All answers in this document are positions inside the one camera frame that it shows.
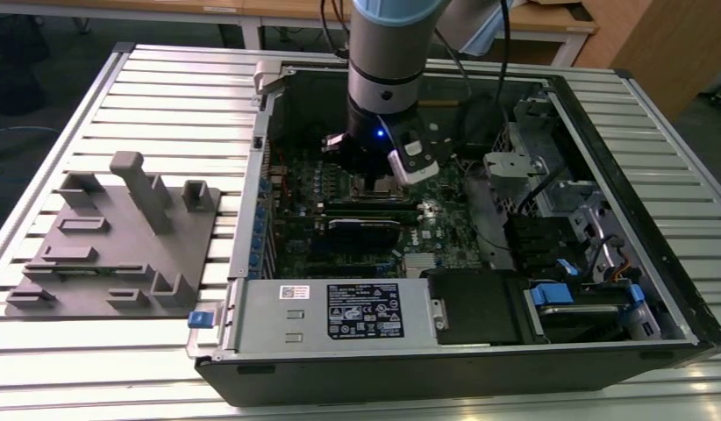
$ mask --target barcode sticker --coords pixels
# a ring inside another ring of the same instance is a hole
[[[581,26],[569,26],[566,30],[569,32],[594,32],[594,28],[582,28]]]
[[[204,11],[219,11],[220,13],[235,13],[235,8],[234,7],[204,6],[203,9],[204,9]]]
[[[280,285],[280,300],[308,300],[308,285]]]

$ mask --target motherboard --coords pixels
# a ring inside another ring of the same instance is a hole
[[[391,176],[367,180],[303,154],[278,156],[278,278],[405,278],[482,266],[459,168],[403,188]]]

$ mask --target wooden desk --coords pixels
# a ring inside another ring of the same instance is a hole
[[[344,1],[350,21],[352,1]],[[247,49],[263,49],[262,27],[319,28],[318,0],[0,0],[0,13],[240,25]],[[327,24],[339,28],[331,2]],[[577,21],[563,6],[523,4],[511,11],[511,38],[558,43],[551,64],[571,66],[594,22]]]
[[[344,1],[344,18],[350,21],[352,1]],[[262,49],[259,28],[263,26],[290,26],[319,28],[318,0],[242,0],[239,8],[243,38],[248,49]],[[339,28],[331,2],[327,1],[326,17],[328,26]],[[511,38],[527,41],[558,43],[553,66],[570,67],[582,50],[587,36],[598,25],[574,19],[563,6],[523,4],[511,10]]]

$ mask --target slotted metal surface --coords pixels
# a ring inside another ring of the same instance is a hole
[[[115,54],[0,234],[0,317],[23,264],[63,206],[52,193],[69,170],[107,172],[117,150],[139,150],[166,185],[204,178],[226,193],[204,268],[200,305],[224,297],[255,107],[251,76],[266,57],[327,62],[319,54],[137,46]],[[479,70],[495,65],[470,63]],[[446,61],[433,68],[453,69]],[[721,322],[721,189],[653,106],[611,71],[513,66],[557,73],[590,119]],[[101,174],[103,183],[120,183]],[[184,320],[0,321],[0,419],[467,419],[656,418],[721,421],[721,355],[658,370],[599,392],[343,406],[231,408],[194,370]],[[200,332],[214,346],[216,331]]]

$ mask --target power supply label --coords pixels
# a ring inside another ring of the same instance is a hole
[[[327,334],[331,339],[402,338],[398,284],[327,285]]]

